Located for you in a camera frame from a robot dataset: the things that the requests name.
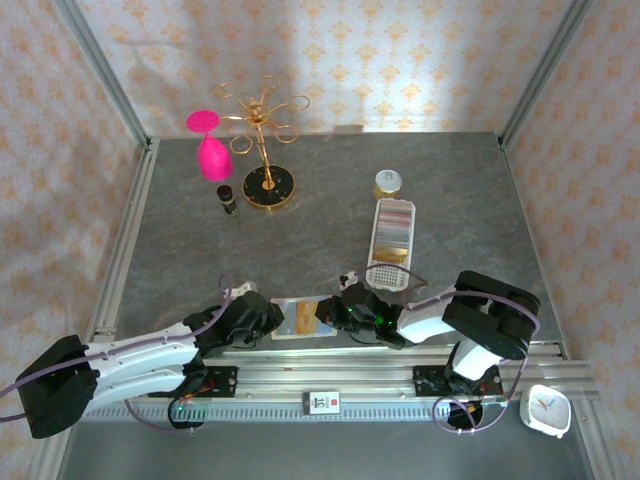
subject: gray table surface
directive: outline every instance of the gray table surface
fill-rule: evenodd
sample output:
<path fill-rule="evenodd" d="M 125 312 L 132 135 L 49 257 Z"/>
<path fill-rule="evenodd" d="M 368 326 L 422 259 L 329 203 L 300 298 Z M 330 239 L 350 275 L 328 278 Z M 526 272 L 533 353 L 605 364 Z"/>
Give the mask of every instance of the gray table surface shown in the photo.
<path fill-rule="evenodd" d="M 416 205 L 412 270 L 431 286 L 476 270 L 533 292 L 542 301 L 537 341 L 559 341 L 518 197 L 493 133 L 376 133 L 267 138 L 273 163 L 296 179 L 291 202 L 274 213 L 252 208 L 240 187 L 258 152 L 234 156 L 227 182 L 238 214 L 224 214 L 217 185 L 200 175 L 200 140 L 161 140 L 140 232 L 118 312 L 117 337 L 161 329 L 219 304 L 218 277 L 253 280 L 270 297 L 338 292 L 338 276 L 366 266 L 375 174 L 403 178 L 401 198 Z M 386 295 L 387 300 L 398 300 Z M 429 339 L 449 344 L 456 334 Z M 257 349 L 352 347 L 351 339 L 264 338 Z"/>
<path fill-rule="evenodd" d="M 518 409 L 473 436 L 432 422 L 230 422 L 178 437 L 82 421 L 58 480 L 593 479 L 577 422 L 558 440 L 523 425 Z"/>

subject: patterned wallpaper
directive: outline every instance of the patterned wallpaper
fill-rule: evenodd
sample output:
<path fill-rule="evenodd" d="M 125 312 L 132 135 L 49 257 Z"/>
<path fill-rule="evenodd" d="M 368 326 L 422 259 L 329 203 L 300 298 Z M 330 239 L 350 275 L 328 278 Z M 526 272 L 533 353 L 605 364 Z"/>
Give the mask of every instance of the patterned wallpaper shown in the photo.
<path fill-rule="evenodd" d="M 51 0 L 0 2 L 0 381 L 87 330 L 134 170 L 134 142 Z M 17 394 L 0 415 L 21 412 Z M 0 426 L 0 478 L 35 441 Z"/>
<path fill-rule="evenodd" d="M 509 151 L 571 353 L 640 466 L 640 4 L 599 1 Z"/>
<path fill-rule="evenodd" d="M 194 110 L 238 114 L 217 84 L 265 74 L 311 98 L 304 132 L 500 131 L 571 1 L 79 3 L 147 133 L 183 136 Z"/>

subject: clock face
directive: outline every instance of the clock face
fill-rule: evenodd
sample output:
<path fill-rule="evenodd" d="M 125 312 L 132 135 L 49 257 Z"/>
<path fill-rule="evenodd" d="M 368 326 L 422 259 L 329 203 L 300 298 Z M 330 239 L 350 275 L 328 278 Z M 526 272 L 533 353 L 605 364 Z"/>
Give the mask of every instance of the clock face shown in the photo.
<path fill-rule="evenodd" d="M 564 395 L 551 389 L 536 390 L 529 397 L 529 412 L 545 425 L 562 430 L 569 419 L 569 401 Z"/>

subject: black round base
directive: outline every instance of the black round base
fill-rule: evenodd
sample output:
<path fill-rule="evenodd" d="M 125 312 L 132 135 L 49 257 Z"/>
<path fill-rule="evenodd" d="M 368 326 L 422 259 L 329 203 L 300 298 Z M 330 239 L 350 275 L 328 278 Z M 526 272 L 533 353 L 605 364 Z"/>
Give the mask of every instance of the black round base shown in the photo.
<path fill-rule="evenodd" d="M 269 171 L 275 186 L 265 189 L 264 166 L 251 170 L 242 184 L 242 193 L 247 201 L 256 208 L 274 210 L 285 205 L 293 196 L 296 184 L 293 175 L 278 165 L 271 165 Z"/>

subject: small black bottle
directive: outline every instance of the small black bottle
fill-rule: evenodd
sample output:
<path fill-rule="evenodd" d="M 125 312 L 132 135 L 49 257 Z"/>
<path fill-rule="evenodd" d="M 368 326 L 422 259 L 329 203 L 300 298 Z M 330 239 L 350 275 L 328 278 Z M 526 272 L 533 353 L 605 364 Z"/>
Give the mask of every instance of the small black bottle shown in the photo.
<path fill-rule="evenodd" d="M 216 193 L 218 194 L 218 198 L 220 198 L 225 213 L 227 215 L 235 215 L 238 207 L 235 198 L 233 198 L 233 190 L 231 190 L 231 187 L 229 185 L 220 185 Z"/>

